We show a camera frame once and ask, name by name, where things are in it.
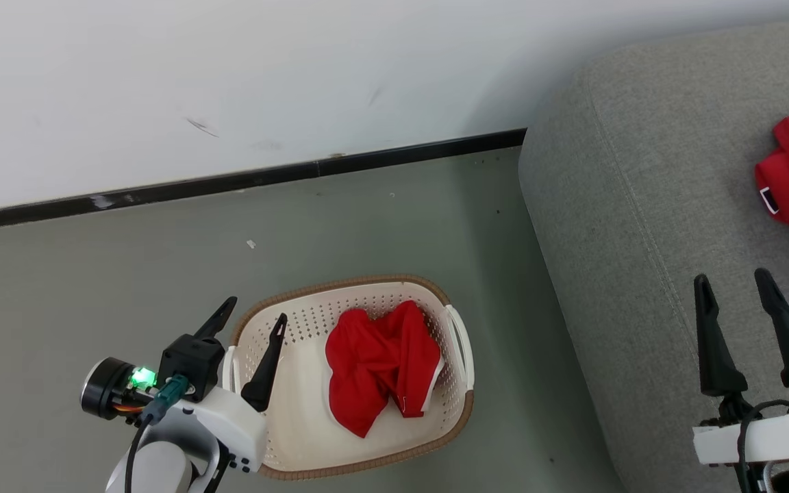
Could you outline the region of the black baseboard strip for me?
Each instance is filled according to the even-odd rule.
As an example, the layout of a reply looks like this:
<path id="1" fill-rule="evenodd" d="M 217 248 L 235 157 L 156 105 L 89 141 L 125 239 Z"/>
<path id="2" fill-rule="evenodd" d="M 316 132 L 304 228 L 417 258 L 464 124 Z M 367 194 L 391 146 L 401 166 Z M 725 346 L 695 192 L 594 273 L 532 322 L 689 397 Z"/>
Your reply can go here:
<path id="1" fill-rule="evenodd" d="M 0 227 L 519 147 L 525 128 L 0 209 Z"/>

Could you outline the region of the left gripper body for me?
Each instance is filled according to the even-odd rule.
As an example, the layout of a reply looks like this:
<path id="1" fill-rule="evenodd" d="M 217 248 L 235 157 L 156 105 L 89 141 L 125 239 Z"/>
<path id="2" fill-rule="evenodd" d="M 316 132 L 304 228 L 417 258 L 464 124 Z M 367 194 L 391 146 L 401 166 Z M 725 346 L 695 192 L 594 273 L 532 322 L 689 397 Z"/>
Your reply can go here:
<path id="1" fill-rule="evenodd" d="M 197 339 L 184 334 L 162 352 L 156 370 L 109 357 L 88 373 L 81 392 L 82 411 L 106 420 L 124 418 L 137 430 L 140 413 L 160 388 L 175 375 L 188 378 L 189 387 L 160 423 L 150 425 L 141 437 L 138 453 L 152 440 L 164 440 L 187 453 L 208 452 L 206 473 L 235 468 L 244 473 L 261 469 L 267 449 L 265 412 L 257 412 L 240 395 L 244 384 L 223 365 L 235 362 L 235 347 L 225 349 L 217 339 Z"/>

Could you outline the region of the grey fabric sofa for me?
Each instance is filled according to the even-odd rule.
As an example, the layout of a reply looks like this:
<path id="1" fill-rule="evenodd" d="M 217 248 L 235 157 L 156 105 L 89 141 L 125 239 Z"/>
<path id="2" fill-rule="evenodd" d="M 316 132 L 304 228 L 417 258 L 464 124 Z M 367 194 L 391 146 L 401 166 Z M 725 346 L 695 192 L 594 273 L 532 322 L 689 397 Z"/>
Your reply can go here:
<path id="1" fill-rule="evenodd" d="M 750 403 L 789 399 L 754 272 L 789 302 L 789 227 L 754 168 L 789 116 L 789 21 L 629 46 L 583 65 L 530 126 L 524 202 L 629 493 L 739 493 L 697 461 L 693 279 L 710 278 Z"/>

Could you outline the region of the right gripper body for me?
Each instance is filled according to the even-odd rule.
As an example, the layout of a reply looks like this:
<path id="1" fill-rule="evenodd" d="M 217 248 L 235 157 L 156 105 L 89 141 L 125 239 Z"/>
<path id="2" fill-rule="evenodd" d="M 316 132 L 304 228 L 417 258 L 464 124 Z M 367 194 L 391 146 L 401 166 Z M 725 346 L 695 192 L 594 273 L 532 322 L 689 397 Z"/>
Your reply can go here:
<path id="1" fill-rule="evenodd" d="M 693 446 L 704 465 L 736 465 L 740 456 L 737 443 L 739 425 L 693 427 Z M 789 413 L 780 417 L 754 420 L 747 427 L 744 458 L 748 463 L 789 462 Z"/>

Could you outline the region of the red shorts white side stripe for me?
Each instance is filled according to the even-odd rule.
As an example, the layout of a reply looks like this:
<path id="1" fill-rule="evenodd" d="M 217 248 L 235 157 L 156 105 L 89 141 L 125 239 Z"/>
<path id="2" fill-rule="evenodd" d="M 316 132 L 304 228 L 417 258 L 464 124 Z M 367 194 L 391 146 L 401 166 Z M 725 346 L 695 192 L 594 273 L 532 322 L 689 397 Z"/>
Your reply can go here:
<path id="1" fill-rule="evenodd" d="M 425 313 L 413 301 L 379 318 L 370 318 L 363 309 L 342 313 L 329 334 L 325 356 L 331 369 L 331 415 L 360 439 L 390 402 L 404 418 L 422 418 L 444 368 Z"/>

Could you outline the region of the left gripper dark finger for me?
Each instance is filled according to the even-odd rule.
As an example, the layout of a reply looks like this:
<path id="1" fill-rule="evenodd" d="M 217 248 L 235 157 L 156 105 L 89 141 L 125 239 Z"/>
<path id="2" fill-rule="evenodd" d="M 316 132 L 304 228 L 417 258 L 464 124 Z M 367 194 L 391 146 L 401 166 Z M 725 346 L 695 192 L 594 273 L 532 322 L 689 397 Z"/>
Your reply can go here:
<path id="1" fill-rule="evenodd" d="M 197 330 L 194 337 L 197 339 L 216 339 L 216 335 L 225 328 L 231 313 L 237 305 L 238 297 L 230 296 Z"/>
<path id="2" fill-rule="evenodd" d="M 281 313 L 273 325 L 266 352 L 250 381 L 240 391 L 242 399 L 257 412 L 265 412 L 269 406 L 287 324 L 287 315 Z"/>

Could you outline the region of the cream laundry basket brown rim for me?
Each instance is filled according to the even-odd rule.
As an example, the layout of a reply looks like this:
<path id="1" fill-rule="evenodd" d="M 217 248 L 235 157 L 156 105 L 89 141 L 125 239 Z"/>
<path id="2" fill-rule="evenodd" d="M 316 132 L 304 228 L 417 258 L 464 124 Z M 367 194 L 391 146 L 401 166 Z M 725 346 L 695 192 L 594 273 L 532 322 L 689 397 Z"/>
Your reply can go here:
<path id="1" fill-rule="evenodd" d="M 331 369 L 325 345 L 348 309 L 363 309 L 375 318 L 405 301 L 415 302 L 425 315 L 442 353 L 442 371 L 423 417 L 404 418 L 389 403 L 361 439 L 342 428 L 329 410 Z M 254 376 L 282 314 L 288 324 L 264 413 L 267 441 L 261 475 L 302 481 L 384 467 L 441 449 L 469 422 L 474 401 L 471 341 L 450 297 L 432 281 L 414 275 L 359 277 L 299 288 L 257 303 L 235 325 L 223 359 L 225 389 L 238 392 Z"/>

